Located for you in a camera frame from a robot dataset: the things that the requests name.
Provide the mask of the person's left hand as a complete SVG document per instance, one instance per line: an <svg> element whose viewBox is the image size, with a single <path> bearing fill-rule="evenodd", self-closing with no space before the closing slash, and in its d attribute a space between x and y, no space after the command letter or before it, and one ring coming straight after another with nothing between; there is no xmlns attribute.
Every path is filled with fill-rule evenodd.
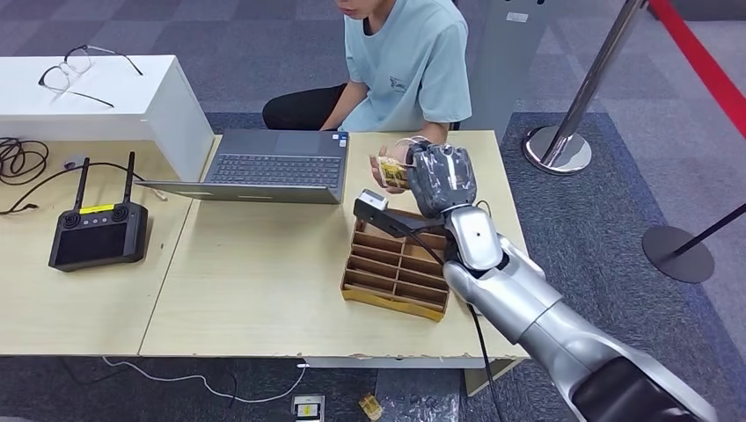
<svg viewBox="0 0 746 422"><path fill-rule="evenodd" d="M370 171L377 182L377 184L383 188L387 193L399 194L403 193L406 189L389 186L384 181L383 176L379 171L378 161L379 157L388 157L391 160L397 161L404 169L411 167L410 160L407 158L409 147L413 144L413 140L410 138L403 138L397 141L397 143L391 147L386 145L382 146L376 155L369 156Z"/></svg>

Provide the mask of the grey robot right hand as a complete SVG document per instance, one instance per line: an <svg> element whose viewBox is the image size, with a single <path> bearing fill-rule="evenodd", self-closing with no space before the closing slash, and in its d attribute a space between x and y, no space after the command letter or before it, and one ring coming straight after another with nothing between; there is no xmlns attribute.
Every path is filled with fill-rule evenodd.
<svg viewBox="0 0 746 422"><path fill-rule="evenodd" d="M454 207L475 202L477 182L465 148L425 141L412 143L406 164L409 190L424 217L436 219Z"/></svg>

